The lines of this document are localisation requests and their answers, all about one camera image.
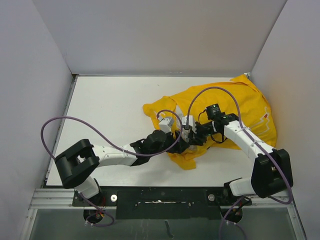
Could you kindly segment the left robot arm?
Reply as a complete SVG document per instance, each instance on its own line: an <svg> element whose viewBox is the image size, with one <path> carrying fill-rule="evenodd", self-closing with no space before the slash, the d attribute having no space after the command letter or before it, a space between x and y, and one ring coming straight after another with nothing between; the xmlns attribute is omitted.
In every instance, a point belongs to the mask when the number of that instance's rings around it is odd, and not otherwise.
<svg viewBox="0 0 320 240"><path fill-rule="evenodd" d="M55 157L62 186L75 189L81 193L88 204L100 203L102 193L98 182L91 177L92 172L105 166L139 166L150 160L150 155L163 151L181 154L190 145L183 138L178 139L180 132L154 130L146 138L121 146L93 145L88 139L82 139Z"/></svg>

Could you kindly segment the white pillow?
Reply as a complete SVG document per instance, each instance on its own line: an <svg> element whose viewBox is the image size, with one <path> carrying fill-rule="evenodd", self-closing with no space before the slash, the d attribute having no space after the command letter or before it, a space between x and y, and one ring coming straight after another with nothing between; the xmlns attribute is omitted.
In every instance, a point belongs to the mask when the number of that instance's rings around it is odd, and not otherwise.
<svg viewBox="0 0 320 240"><path fill-rule="evenodd" d="M185 116L181 110L181 108L177 105L176 108L175 108L175 111L174 111L178 117L180 118L181 122L182 122L182 118ZM181 134L181 137L189 144L189 148L191 150L195 150L196 149L196 146L195 145L191 145L191 132L187 135L184 135L183 134L183 131L182 131L182 134Z"/></svg>

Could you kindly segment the yellow printed pillowcase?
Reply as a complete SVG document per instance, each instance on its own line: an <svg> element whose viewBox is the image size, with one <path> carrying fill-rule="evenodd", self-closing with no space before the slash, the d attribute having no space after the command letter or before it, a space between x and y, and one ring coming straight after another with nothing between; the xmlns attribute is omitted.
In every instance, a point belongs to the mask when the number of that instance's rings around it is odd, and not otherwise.
<svg viewBox="0 0 320 240"><path fill-rule="evenodd" d="M190 113L201 124L209 120L203 110L218 104L226 114L241 116L246 127L268 145L277 143L277 131L272 117L271 106L263 93L243 74L229 81L191 86L171 96L163 96L153 103L146 103L142 109L158 129L157 113L170 117L171 111L179 116Z"/></svg>

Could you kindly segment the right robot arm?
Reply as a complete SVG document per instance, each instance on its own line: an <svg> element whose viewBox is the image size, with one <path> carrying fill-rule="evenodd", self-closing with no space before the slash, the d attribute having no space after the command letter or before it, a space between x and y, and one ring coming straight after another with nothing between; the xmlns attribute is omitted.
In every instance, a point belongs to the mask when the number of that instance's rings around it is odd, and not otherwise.
<svg viewBox="0 0 320 240"><path fill-rule="evenodd" d="M293 187L290 155L285 149L275 149L261 140L236 114L225 114L218 104L208 106L204 111L207 114L207 123L201 124L192 116L189 117L189 143L200 145L205 143L207 138L221 134L224 140L236 144L251 162L250 177L225 183L226 189L222 192L222 197L227 204L235 204L243 195L267 198Z"/></svg>

